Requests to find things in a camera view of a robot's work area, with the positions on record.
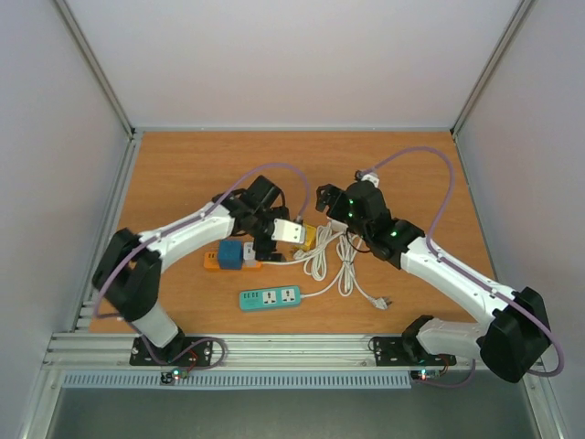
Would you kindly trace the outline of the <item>orange power strip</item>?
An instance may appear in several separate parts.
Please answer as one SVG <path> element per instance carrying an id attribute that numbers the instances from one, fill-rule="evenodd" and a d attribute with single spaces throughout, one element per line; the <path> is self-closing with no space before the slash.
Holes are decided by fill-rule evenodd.
<path id="1" fill-rule="evenodd" d="M 237 257 L 222 258 L 219 252 L 211 251 L 205 252 L 203 257 L 203 267 L 211 272 L 219 271 L 258 271 L 262 264 L 261 262 L 252 261 L 251 264 L 248 261 L 244 261 Z"/>

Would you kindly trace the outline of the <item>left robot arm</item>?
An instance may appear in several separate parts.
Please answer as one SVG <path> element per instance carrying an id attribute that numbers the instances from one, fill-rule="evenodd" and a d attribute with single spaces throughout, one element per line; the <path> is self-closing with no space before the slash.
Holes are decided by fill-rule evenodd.
<path id="1" fill-rule="evenodd" d="M 303 240 L 302 226 L 275 202 L 282 190 L 263 176 L 247 188 L 212 198 L 202 209 L 159 229 L 118 230 L 111 238 L 91 284 L 141 334 L 164 364 L 179 361 L 185 335 L 159 300 L 162 274 L 175 262 L 215 241 L 237 233 L 254 239 L 259 259 L 274 259 L 279 241 Z"/>

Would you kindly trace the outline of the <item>white cube socket adapter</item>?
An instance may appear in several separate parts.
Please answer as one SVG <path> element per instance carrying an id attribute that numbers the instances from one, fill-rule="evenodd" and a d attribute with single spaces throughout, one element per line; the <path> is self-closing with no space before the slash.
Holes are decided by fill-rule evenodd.
<path id="1" fill-rule="evenodd" d="M 347 225 L 344 222 L 331 219 L 330 220 L 331 230 L 334 232 L 344 232 L 347 229 Z"/>

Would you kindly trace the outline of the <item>blue cube socket adapter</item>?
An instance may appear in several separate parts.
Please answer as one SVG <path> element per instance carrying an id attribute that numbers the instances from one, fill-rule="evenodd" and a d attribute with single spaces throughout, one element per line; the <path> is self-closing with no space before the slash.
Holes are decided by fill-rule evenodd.
<path id="1" fill-rule="evenodd" d="M 221 241 L 218 245 L 217 261 L 221 270 L 240 270 L 242 267 L 242 242 Z"/>

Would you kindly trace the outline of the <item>teal power strip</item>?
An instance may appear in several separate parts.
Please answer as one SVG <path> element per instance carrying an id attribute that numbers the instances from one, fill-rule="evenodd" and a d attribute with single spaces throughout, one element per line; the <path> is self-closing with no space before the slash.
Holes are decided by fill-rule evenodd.
<path id="1" fill-rule="evenodd" d="M 244 312 L 296 307 L 301 303 L 301 291 L 297 285 L 246 290 L 239 293 L 239 308 Z"/>

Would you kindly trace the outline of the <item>grey white plug adapter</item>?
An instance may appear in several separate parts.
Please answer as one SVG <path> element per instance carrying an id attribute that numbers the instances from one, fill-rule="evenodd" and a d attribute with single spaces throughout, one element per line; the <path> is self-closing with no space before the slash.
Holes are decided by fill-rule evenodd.
<path id="1" fill-rule="evenodd" d="M 246 241 L 242 244 L 242 265 L 247 269 L 258 266 L 256 252 L 253 249 L 253 243 L 251 241 Z"/>

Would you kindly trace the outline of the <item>yellow plug adapter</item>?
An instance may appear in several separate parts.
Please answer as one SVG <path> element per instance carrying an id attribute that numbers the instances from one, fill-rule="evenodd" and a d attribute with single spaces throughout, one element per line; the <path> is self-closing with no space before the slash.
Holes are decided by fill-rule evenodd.
<path id="1" fill-rule="evenodd" d="M 310 224 L 304 225 L 304 239 L 303 243 L 294 244 L 293 248 L 298 251 L 308 252 L 315 247 L 316 242 L 316 227 Z"/>

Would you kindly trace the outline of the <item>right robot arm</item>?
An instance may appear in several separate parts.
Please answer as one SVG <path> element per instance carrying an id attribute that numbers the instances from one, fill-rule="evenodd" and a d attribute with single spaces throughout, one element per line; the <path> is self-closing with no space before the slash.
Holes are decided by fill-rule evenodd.
<path id="1" fill-rule="evenodd" d="M 356 233 L 376 258 L 420 278 L 473 318 L 472 323 L 462 323 L 418 317 L 401 335 L 410 363 L 421 364 L 439 355 L 479 359 L 500 379 L 516 383 L 550 346 L 548 314 L 540 293 L 499 284 L 452 258 L 422 229 L 392 217 L 372 182 L 356 181 L 346 189 L 320 186 L 316 208 Z"/>

